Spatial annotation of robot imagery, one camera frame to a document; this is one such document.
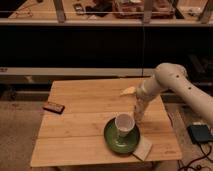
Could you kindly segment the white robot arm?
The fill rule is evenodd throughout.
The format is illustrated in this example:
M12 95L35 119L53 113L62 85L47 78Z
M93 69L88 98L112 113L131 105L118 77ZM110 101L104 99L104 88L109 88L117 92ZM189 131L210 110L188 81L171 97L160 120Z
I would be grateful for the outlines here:
M181 97L208 125L213 128L213 97L194 86L187 79L186 69L179 64L161 63L150 78L137 87L129 87L121 96L134 95L143 105L142 111L161 92L172 90Z

